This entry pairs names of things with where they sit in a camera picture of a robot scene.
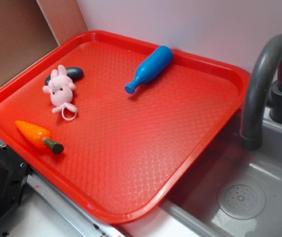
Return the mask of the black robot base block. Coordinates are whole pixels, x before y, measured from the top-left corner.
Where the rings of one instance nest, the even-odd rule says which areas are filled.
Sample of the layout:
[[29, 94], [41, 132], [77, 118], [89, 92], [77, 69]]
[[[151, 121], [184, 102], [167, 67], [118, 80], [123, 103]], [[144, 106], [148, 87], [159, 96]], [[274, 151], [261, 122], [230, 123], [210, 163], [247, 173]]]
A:
[[19, 207], [29, 170], [9, 146], [0, 147], [0, 222]]

